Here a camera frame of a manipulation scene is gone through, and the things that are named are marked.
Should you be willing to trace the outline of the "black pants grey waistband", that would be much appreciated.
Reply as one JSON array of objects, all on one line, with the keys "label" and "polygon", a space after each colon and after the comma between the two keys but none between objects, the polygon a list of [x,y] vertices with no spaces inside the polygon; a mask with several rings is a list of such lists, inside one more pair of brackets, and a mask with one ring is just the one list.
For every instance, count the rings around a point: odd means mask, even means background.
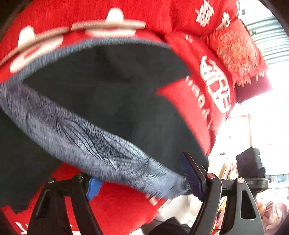
[{"label": "black pants grey waistband", "polygon": [[61,163],[161,198],[191,194],[187,151],[208,167],[177,106],[157,90],[181,84],[187,65],[166,44],[85,40],[42,55],[1,83],[1,206],[27,208]]}]

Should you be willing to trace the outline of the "operator black trouser leg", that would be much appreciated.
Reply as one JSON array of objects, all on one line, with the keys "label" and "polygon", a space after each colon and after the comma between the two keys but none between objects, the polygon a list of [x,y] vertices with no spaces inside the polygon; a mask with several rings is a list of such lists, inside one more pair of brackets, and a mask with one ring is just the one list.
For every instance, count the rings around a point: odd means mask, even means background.
[{"label": "operator black trouser leg", "polygon": [[175,217],[167,219],[153,228],[148,235],[188,235],[191,228],[180,224]]}]

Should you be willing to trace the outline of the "red embroidered cushion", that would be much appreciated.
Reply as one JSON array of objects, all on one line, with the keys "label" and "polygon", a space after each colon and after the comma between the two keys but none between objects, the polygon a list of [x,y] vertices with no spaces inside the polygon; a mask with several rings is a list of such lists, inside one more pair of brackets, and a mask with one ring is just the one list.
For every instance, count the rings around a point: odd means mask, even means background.
[{"label": "red embroidered cushion", "polygon": [[245,24],[240,19],[203,36],[202,39],[231,73],[234,85],[251,83],[254,76],[264,75],[268,67]]}]

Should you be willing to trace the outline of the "red wedding bedspread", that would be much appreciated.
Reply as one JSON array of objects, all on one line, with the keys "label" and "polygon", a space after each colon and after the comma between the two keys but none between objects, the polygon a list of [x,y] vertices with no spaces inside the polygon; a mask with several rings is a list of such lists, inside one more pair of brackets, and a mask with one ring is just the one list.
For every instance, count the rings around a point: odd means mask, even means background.
[{"label": "red wedding bedspread", "polygon": [[237,1],[33,1],[1,41],[1,234],[130,234],[269,90]]}]

